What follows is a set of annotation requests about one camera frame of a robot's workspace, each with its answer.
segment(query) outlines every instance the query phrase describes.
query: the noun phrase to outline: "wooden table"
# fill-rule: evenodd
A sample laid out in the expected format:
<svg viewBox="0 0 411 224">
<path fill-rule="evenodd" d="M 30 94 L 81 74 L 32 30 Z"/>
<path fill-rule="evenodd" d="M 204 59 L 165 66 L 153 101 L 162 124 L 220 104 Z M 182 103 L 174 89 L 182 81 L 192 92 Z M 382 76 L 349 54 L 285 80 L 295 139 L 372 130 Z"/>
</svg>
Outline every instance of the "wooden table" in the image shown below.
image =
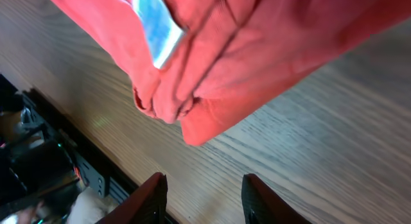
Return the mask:
<svg viewBox="0 0 411 224">
<path fill-rule="evenodd" d="M 243 223 L 257 173 L 315 223 L 411 223 L 411 21 L 319 69 L 201 148 L 49 0 L 0 0 L 0 71 L 35 87 L 138 184 L 167 174 L 182 223 Z"/>
</svg>

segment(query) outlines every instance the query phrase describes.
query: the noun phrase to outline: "table top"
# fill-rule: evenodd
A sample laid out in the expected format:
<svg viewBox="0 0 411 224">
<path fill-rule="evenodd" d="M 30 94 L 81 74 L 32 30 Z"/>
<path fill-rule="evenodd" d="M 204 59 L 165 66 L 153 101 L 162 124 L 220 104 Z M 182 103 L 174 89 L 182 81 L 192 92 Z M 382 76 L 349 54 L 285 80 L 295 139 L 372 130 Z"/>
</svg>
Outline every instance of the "table top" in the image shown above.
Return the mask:
<svg viewBox="0 0 411 224">
<path fill-rule="evenodd" d="M 256 173 L 315 223 L 411 222 L 411 21 L 200 148 L 134 106 L 128 76 L 49 0 L 0 0 L 0 71 L 37 88 L 138 184 L 167 175 L 182 223 L 243 223 Z"/>
</svg>

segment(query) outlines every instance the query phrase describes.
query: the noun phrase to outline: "clothing tag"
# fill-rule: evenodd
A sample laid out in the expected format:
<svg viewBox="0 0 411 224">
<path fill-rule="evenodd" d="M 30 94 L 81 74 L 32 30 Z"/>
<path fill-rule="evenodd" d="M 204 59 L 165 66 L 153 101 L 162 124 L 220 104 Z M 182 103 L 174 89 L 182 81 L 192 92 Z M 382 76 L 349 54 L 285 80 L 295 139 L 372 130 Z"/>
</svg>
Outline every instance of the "clothing tag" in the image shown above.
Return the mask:
<svg viewBox="0 0 411 224">
<path fill-rule="evenodd" d="M 162 0 L 133 0 L 132 6 L 143 24 L 153 65 L 160 69 L 173 53 L 184 31 L 175 24 Z"/>
</svg>

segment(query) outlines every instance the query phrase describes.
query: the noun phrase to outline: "garment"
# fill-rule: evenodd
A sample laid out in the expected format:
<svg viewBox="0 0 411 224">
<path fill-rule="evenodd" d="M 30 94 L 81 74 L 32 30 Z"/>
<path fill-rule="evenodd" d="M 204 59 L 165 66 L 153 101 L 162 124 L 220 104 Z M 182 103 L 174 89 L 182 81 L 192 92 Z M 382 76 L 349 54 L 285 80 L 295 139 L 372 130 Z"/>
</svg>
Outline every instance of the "garment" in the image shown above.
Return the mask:
<svg viewBox="0 0 411 224">
<path fill-rule="evenodd" d="M 148 116 L 202 144 L 410 16 L 411 0 L 164 0 L 185 30 L 156 69 L 132 0 L 52 0 L 113 57 Z"/>
</svg>

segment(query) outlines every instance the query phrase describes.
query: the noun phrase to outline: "red cloth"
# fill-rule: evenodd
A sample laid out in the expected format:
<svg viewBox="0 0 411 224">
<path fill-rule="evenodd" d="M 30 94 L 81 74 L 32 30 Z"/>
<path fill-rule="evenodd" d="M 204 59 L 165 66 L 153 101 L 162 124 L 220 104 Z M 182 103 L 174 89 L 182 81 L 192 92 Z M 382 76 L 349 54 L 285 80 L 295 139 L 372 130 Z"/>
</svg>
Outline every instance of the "red cloth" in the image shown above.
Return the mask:
<svg viewBox="0 0 411 224">
<path fill-rule="evenodd" d="M 158 70 L 124 0 L 52 1 L 130 76 L 137 107 L 180 119 L 194 145 L 411 13 L 411 0 L 165 0 L 187 35 Z"/>
</svg>

